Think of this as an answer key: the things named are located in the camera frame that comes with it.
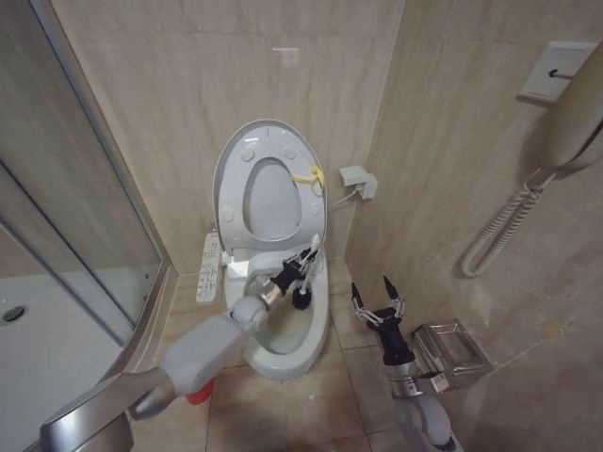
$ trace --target black toilet brush head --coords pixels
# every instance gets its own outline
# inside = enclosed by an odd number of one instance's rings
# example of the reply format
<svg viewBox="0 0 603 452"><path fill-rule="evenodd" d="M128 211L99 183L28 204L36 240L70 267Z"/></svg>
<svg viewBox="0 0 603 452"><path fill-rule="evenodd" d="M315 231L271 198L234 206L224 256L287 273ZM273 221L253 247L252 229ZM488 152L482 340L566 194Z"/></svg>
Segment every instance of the black toilet brush head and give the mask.
<svg viewBox="0 0 603 452"><path fill-rule="evenodd" d="M310 301L312 301L312 292L310 292L310 289L306 287L305 293L303 294L302 288L296 287L291 295L291 300L295 309L298 311L304 311L310 306Z"/></svg>

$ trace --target yellow clip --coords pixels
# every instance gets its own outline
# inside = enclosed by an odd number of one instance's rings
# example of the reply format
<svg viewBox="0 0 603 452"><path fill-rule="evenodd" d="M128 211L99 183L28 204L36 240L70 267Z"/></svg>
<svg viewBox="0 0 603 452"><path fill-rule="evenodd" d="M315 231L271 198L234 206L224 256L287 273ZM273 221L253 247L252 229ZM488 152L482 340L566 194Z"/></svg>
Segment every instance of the yellow clip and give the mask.
<svg viewBox="0 0 603 452"><path fill-rule="evenodd" d="M301 176L294 176L293 174L291 174L291 179L299 184L313 185L314 183L318 182L320 184L320 186L322 188L324 188L325 180L324 180L324 173L322 172L322 169L320 169L320 167L318 167L318 166L312 166L312 167L310 167L310 172L312 172L312 174L314 174L315 177L301 177Z"/></svg>

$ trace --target red component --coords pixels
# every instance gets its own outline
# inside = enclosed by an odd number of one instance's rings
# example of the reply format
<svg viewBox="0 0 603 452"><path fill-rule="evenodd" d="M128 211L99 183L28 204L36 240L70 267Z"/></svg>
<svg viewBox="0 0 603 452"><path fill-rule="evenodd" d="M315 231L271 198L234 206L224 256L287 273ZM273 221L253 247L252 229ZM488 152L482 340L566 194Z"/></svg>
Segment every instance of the red component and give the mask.
<svg viewBox="0 0 603 452"><path fill-rule="evenodd" d="M211 396L211 392L214 390L214 379L210 380L203 388L201 388L196 393L188 394L187 400L191 405L199 405L200 403L204 403L209 396Z"/></svg>

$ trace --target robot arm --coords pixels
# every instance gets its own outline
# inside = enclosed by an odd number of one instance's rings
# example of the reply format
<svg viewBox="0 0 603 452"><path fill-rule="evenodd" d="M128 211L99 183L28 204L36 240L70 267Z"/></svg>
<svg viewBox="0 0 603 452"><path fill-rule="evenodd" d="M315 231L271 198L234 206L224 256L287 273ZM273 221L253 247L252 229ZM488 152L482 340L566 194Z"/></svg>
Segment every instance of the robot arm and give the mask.
<svg viewBox="0 0 603 452"><path fill-rule="evenodd" d="M254 296L214 315L180 337L159 366L107 379L57 412L41 426L44 451L127 451L133 445L125 411L146 419L165 410L175 398L199 391L259 331L289 286L303 280L317 251L304 250L283 261L283 270Z"/></svg>
<svg viewBox="0 0 603 452"><path fill-rule="evenodd" d="M416 357L399 330L405 303L387 277L383 280L391 307L374 313L367 310L354 283L351 301L356 316L379 334L396 422L415 452L463 452L446 411L433 396L447 389L448 383L442 374L413 375Z"/></svg>

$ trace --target wire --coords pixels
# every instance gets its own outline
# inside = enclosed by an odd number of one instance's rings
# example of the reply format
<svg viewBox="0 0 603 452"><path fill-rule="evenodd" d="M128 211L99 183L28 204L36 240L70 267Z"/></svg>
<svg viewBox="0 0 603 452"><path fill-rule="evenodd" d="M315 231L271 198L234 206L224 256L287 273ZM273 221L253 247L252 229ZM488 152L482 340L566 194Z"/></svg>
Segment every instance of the wire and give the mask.
<svg viewBox="0 0 603 452"><path fill-rule="evenodd" d="M328 208L330 209L330 208L335 207L336 205L340 204L343 201L347 201L349 198L354 196L356 193L360 193L360 189L358 187L355 187L354 190L352 190L349 195L344 196L342 199L340 199L338 201L330 203Z"/></svg>
<svg viewBox="0 0 603 452"><path fill-rule="evenodd" d="M469 278L480 276L492 264L492 261L507 246L513 238L513 235L524 222L528 213L534 206L540 202L546 186L555 178L553 171L541 184L528 187L525 183L523 188L517 190L505 205L498 211L495 218L488 224L481 234L467 248L461 260L461 271ZM471 267L471 262L478 254L478 251L485 245L488 239L496 232L500 231L494 243L488 247L486 253L481 259Z"/></svg>

